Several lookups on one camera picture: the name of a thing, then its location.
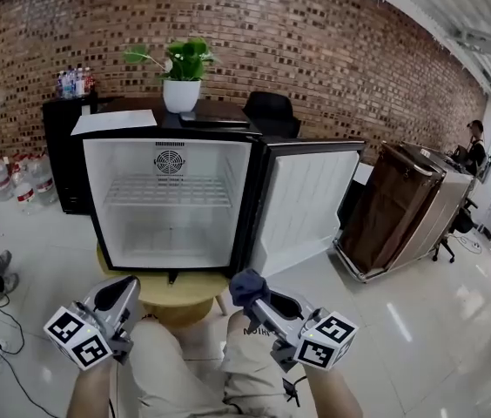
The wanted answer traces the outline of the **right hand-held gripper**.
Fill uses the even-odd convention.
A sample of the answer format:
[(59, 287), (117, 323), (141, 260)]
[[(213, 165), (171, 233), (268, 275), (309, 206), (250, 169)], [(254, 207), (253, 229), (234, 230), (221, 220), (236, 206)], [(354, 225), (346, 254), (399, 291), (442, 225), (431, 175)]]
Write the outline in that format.
[(271, 356), (287, 373), (296, 364), (329, 371), (348, 351), (358, 326), (337, 312), (315, 307), (303, 295), (277, 288), (255, 300), (256, 320), (277, 335)]

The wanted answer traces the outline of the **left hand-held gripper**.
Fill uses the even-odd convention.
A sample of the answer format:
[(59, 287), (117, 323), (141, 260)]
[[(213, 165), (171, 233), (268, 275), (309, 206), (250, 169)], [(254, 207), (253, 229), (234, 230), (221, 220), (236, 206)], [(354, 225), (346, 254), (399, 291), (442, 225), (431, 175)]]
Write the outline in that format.
[(133, 275), (103, 280), (82, 302), (60, 307), (44, 332), (83, 371), (110, 358), (123, 365), (133, 348), (131, 332), (138, 320), (140, 288)]

